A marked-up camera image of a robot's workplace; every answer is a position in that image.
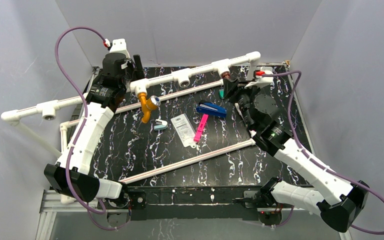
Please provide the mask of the brown plastic faucet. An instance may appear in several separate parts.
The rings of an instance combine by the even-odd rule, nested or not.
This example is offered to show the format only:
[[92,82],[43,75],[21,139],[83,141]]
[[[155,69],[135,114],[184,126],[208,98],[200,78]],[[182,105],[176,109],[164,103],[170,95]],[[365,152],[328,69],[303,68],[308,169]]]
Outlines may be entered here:
[[224,71],[224,72],[222,72],[222,73],[220,74],[220,77],[221,77],[222,79],[230,80],[230,79],[231,79],[231,73],[230,73],[229,70],[228,70],[228,71]]

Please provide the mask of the white PVC pipe frame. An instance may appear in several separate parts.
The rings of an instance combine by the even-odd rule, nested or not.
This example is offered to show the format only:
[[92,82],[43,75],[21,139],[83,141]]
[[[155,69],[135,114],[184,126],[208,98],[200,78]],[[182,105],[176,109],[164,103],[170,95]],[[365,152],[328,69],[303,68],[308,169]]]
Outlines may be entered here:
[[[190,77],[208,73],[208,72],[217,72],[219,75],[225,71],[229,71],[231,66],[249,63],[251,66],[255,66],[259,60],[260,60],[261,54],[257,51],[250,52],[244,56],[239,56],[232,59],[222,59],[215,62],[212,62],[207,65],[202,65],[194,68],[184,68],[178,71],[175,71],[171,74],[164,75],[161,77],[156,78],[143,78],[140,80],[133,81],[129,84],[127,88],[126,93],[132,93],[136,97],[139,93],[146,93],[147,98],[148,96],[147,90],[149,87],[156,86],[163,83],[168,82],[178,82],[178,84],[181,87],[186,87],[188,84],[188,80]],[[24,117],[32,116],[35,114],[42,114],[44,118],[50,118],[53,119],[56,116],[57,110],[61,108],[65,108],[71,105],[82,103],[84,106],[84,113],[86,113],[88,110],[86,108],[86,100],[85,97],[86,94],[80,94],[78,97],[72,97],[67,98],[63,100],[53,100],[48,102],[43,102],[38,104],[35,107],[25,108],[21,110],[12,110],[12,111],[6,111],[1,114],[1,119],[12,126],[21,126],[21,119]],[[140,101],[138,102],[137,106],[141,108]],[[29,128],[25,128],[25,132],[30,134],[33,138],[37,139],[39,143],[45,147],[48,148],[48,150],[52,153],[54,153],[57,156],[57,159],[62,155],[63,151],[67,148],[68,144],[63,147],[62,151],[58,151],[52,146],[49,146],[48,143],[42,139],[41,137],[37,136],[37,134],[33,131],[31,131]],[[73,197],[75,198],[80,204],[87,205],[88,202],[85,202],[81,200],[79,197]]]

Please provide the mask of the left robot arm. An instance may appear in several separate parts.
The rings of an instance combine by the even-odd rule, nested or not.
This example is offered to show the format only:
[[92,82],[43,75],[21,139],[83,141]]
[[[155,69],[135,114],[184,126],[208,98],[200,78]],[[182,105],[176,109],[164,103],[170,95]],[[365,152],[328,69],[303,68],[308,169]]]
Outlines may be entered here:
[[55,164],[48,164],[44,175],[59,194],[78,197],[84,202],[109,199],[117,208],[129,203],[129,194],[117,181],[96,178],[89,174],[94,152],[106,125],[124,99],[129,84],[145,77],[141,57],[124,53],[108,53],[102,69],[92,82],[85,101],[87,112]]

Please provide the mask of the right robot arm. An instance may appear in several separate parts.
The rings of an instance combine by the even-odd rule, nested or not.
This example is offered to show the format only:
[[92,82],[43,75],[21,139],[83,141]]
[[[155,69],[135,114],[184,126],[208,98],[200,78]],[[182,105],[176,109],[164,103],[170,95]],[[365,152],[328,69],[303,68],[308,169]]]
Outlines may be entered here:
[[311,190],[273,177],[242,202],[267,207],[292,205],[317,214],[337,232],[346,232],[364,208],[368,191],[328,173],[326,165],[320,168],[320,160],[312,163],[305,157],[290,131],[278,122],[276,101],[256,86],[248,87],[238,78],[223,78],[223,97],[237,106],[246,128],[255,132],[252,139],[256,146],[287,164],[314,187]]

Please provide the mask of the teal green eraser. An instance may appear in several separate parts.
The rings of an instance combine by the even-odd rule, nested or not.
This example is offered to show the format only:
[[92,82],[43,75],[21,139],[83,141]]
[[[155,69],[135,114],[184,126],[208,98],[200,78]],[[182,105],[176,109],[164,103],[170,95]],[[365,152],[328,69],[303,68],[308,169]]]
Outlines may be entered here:
[[219,97],[220,97],[221,99],[225,99],[225,92],[224,92],[223,89],[220,89],[220,90],[219,90]]

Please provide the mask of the blue stapler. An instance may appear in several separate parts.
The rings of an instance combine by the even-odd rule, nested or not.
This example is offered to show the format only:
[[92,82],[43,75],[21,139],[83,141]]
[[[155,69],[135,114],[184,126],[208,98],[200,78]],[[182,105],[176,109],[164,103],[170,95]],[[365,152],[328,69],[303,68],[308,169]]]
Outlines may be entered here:
[[198,113],[207,114],[219,118],[226,118],[227,110],[211,102],[200,101],[195,108]]

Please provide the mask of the orange plastic faucet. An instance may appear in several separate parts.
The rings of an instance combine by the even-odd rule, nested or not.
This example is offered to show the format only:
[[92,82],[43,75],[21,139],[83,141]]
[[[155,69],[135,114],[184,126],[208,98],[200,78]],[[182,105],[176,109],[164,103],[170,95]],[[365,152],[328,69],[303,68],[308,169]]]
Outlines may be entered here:
[[155,95],[151,95],[147,98],[147,94],[145,92],[141,92],[137,95],[139,99],[141,110],[143,113],[143,117],[141,118],[141,122],[146,124],[149,122],[152,111],[158,109],[161,105],[161,100],[159,97]]

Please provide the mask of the pink plastic clip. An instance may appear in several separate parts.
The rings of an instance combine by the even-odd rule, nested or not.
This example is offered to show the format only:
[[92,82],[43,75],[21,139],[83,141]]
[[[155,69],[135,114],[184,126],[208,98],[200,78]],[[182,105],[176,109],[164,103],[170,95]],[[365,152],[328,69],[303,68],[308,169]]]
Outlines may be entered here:
[[193,141],[198,143],[202,137],[202,134],[203,134],[203,131],[205,129],[205,126],[206,126],[206,123],[207,123],[207,120],[209,118],[209,115],[208,114],[203,114],[200,122],[199,122],[199,125],[197,127],[197,130],[196,130],[196,133],[195,133],[195,136],[193,138]]

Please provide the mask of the white barcode label tag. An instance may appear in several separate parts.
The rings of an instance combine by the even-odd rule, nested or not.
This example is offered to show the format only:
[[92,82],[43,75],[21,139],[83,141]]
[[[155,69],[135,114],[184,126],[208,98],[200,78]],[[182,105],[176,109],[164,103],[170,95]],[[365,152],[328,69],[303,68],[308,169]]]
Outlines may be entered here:
[[188,117],[183,113],[170,119],[174,129],[179,136],[182,145],[186,147],[196,148],[197,143],[194,141],[196,135],[195,129],[192,127]]

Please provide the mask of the small white teal clip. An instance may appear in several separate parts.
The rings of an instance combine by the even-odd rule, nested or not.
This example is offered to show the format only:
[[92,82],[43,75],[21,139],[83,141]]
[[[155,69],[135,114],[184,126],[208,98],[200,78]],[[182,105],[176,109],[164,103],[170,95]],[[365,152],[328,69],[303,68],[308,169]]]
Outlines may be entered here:
[[162,119],[156,119],[155,120],[155,125],[153,126],[154,131],[162,131],[167,129],[168,127],[168,122]]

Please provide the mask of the black front base bar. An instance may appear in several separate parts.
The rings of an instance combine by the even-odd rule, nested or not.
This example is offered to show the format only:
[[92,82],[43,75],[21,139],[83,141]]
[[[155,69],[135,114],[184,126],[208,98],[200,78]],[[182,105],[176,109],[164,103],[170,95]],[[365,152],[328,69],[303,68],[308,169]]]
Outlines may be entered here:
[[256,221],[266,207],[260,186],[136,186],[128,189],[134,221],[242,219]]

